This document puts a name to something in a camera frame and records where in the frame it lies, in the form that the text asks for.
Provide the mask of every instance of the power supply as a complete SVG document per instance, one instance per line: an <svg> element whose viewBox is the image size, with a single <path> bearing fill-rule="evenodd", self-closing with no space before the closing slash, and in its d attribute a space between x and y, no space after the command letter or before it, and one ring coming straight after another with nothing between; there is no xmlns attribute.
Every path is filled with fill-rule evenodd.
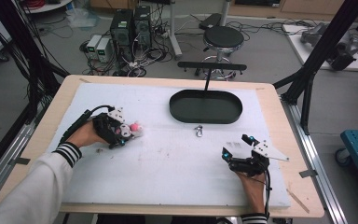
<svg viewBox="0 0 358 224"><path fill-rule="evenodd" d="M98 54L96 49L98 47L98 44L100 43L101 38L101 35L94 35L87 44L87 54L90 59L98 60Z"/></svg>
<svg viewBox="0 0 358 224"><path fill-rule="evenodd" d="M149 49L152 47L150 6L138 6L134 15L135 31L138 47Z"/></svg>
<svg viewBox="0 0 358 224"><path fill-rule="evenodd" d="M108 63L113 57L113 46L109 37L103 37L97 47L98 59L101 63Z"/></svg>

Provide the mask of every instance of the stool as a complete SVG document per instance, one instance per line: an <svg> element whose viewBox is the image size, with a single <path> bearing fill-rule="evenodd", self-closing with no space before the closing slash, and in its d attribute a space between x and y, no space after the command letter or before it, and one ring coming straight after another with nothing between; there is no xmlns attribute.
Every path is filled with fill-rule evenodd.
<svg viewBox="0 0 358 224"><path fill-rule="evenodd" d="M243 45L244 38L240 31L226 26L214 26L210 29L207 29L203 36L203 42L206 45L206 50L212 49L217 51L216 56L206 57L202 62L204 63L207 60L215 59L216 63L221 63L223 60L227 63L231 63L228 58L223 57L223 53L231 54L232 52L240 49ZM196 75L200 74L200 69L208 76L208 72L204 71L203 68L199 68L196 71ZM235 77L236 73L234 71L224 74L222 69L215 69L212 73L218 73L219 76L211 76L216 79L225 79L227 80L229 77Z"/></svg>

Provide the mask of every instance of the white sleeve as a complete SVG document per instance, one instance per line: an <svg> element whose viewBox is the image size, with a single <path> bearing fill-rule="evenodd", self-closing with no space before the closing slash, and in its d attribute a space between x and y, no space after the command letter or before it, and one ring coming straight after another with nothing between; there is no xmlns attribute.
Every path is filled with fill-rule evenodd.
<svg viewBox="0 0 358 224"><path fill-rule="evenodd" d="M242 224L267 224L267 216L263 213L242 215Z"/></svg>
<svg viewBox="0 0 358 224"><path fill-rule="evenodd" d="M52 153L39 157L29 174L0 203L0 224L53 223L72 167L80 158L80 150L71 143L60 144Z"/></svg>

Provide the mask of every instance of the small metal object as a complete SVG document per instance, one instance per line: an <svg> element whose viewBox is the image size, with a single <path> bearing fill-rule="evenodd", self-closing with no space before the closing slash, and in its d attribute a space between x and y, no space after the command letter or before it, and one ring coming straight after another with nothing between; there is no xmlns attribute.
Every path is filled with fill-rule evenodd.
<svg viewBox="0 0 358 224"><path fill-rule="evenodd" d="M202 125L197 126L194 130L196 130L197 137L202 137Z"/></svg>

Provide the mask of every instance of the black stool seat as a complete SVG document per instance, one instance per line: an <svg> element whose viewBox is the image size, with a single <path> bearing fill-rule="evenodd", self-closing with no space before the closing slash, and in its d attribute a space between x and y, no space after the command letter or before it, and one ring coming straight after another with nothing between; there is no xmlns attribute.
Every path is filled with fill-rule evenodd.
<svg viewBox="0 0 358 224"><path fill-rule="evenodd" d="M239 49L244 41L241 32L226 26L214 26L207 29L203 38L208 48L216 50L227 49L234 51Z"/></svg>

